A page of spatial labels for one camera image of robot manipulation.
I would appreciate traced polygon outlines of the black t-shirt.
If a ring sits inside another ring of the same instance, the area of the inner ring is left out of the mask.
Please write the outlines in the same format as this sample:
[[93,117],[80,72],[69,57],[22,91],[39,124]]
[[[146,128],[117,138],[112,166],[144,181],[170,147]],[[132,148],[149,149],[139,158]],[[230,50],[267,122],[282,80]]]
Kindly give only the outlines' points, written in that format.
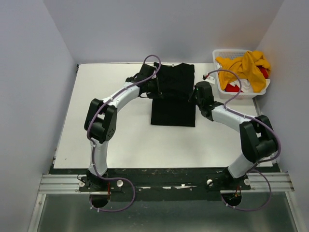
[[196,106],[189,101],[194,89],[195,66],[161,65],[157,73],[160,96],[153,98],[151,125],[196,126]]

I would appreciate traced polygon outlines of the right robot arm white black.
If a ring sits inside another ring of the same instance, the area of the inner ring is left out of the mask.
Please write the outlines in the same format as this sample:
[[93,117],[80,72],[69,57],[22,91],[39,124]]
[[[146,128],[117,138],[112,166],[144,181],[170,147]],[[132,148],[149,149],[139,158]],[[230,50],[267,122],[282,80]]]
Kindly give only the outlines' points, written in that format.
[[202,116],[208,120],[224,124],[239,132],[241,154],[218,178],[225,188],[234,189],[239,185],[239,178],[245,176],[257,164],[265,162],[265,158],[279,153],[281,145],[268,117],[247,116],[215,101],[210,83],[195,84],[189,101],[197,105]]

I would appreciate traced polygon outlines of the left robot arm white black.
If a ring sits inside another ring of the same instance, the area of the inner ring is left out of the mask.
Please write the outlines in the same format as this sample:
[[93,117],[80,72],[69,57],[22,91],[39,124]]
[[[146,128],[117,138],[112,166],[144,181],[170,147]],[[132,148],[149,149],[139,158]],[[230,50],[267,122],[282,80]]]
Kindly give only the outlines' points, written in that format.
[[129,102],[142,93],[150,91],[150,83],[154,81],[161,65],[142,64],[140,71],[126,79],[125,84],[112,95],[99,100],[93,99],[89,105],[84,129],[91,144],[89,175],[93,177],[90,185],[97,191],[104,190],[107,181],[122,180],[123,177],[106,177],[108,170],[107,150],[109,140],[116,132],[117,115]]

